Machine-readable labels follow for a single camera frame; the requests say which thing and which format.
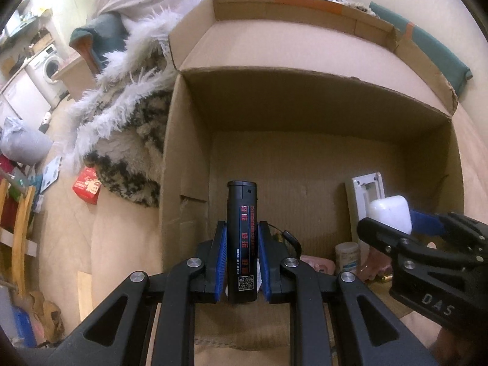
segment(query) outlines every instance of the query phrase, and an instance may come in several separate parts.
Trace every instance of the washing machine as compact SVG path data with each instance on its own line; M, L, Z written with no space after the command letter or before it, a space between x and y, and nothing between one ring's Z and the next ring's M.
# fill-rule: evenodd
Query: washing machine
M51 79L62 63L63 59L58 55L55 45L50 44L33 57L25 67L32 82L53 108L58 106L62 98L67 95L63 82Z

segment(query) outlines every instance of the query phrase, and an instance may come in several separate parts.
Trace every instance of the white trash bag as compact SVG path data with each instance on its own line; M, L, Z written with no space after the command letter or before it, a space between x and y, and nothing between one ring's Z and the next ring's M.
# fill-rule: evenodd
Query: white trash bag
M5 119L0 150L9 160L33 166L47 156L52 145L48 135L29 128L21 119Z

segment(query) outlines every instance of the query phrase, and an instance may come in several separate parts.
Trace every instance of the silver screw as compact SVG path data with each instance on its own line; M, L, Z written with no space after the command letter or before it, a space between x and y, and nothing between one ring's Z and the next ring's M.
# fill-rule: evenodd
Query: silver screw
M407 270L413 270L415 268L415 263L411 260L405 261L405 263L403 263L403 265L405 266L405 268Z
M144 281L145 273L142 271L136 271L130 274L130 280L133 282L142 282Z
M351 282L354 282L355 279L356 279L356 277L354 276L354 274L352 272L341 273L341 280L343 280L344 282L351 283Z
M285 265L287 267L295 268L298 265L298 260L294 257L287 257L285 259Z
M202 261L198 257L192 257L191 259L187 260L186 265L188 267L196 268L202 265Z

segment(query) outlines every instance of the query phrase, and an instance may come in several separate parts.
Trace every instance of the black cylindrical object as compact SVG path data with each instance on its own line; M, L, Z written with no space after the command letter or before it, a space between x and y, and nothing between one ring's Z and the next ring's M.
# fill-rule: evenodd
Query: black cylindrical object
M258 298L258 198L251 181L227 183L227 285L231 303Z

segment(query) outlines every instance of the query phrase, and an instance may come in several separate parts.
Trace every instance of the washing machine door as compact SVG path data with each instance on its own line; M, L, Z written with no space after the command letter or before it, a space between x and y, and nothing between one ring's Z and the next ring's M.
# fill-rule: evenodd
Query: washing machine door
M58 82L58 80L52 80L51 77L61 67L62 62L63 60L57 55L52 55L48 57L44 62L42 73L44 75L44 80L48 84L56 84Z

